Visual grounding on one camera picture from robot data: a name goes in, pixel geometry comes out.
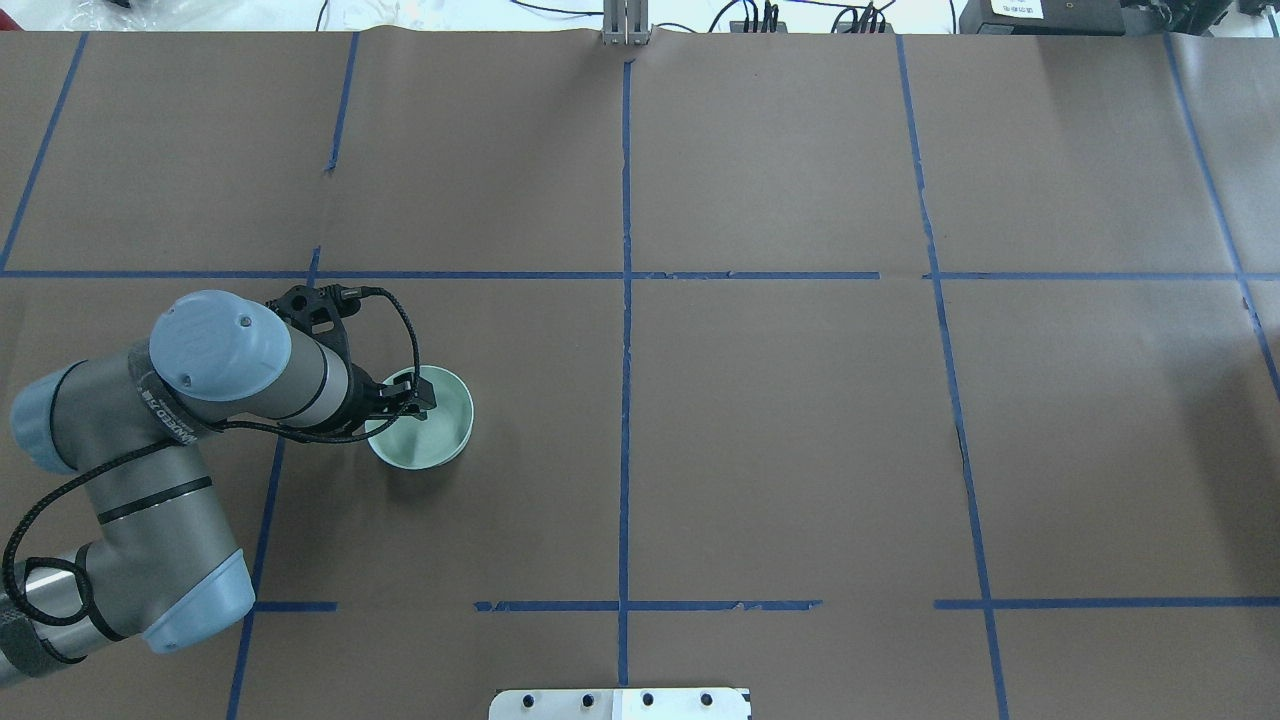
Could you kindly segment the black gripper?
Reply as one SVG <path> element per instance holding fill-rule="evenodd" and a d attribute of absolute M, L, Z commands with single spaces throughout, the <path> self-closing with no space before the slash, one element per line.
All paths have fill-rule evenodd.
<path fill-rule="evenodd" d="M 424 378 L 375 382 L 362 368 L 349 369 L 346 393 L 346 430 L 362 430 L 367 421 L 411 418 L 425 421 L 436 409 L 434 386 Z"/>

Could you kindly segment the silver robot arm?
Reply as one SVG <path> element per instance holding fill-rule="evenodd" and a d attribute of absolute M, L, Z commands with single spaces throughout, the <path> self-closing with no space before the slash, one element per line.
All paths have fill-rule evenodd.
<path fill-rule="evenodd" d="M 374 380 L 344 320 L 381 287 L 302 284 L 256 302 L 174 301 L 148 337 L 15 396 L 17 445 L 65 482 L 3 547 L 3 685 L 140 637 L 174 653 L 239 623 L 256 587 L 201 452 L 252 430 L 296 443 L 371 439 L 436 406 L 417 368 Z"/>

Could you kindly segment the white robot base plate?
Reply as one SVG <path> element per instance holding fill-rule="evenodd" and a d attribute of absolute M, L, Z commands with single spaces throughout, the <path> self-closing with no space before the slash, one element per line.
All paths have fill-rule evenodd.
<path fill-rule="evenodd" d="M 750 691 L 732 687 L 511 689 L 489 719 L 751 719 Z"/>

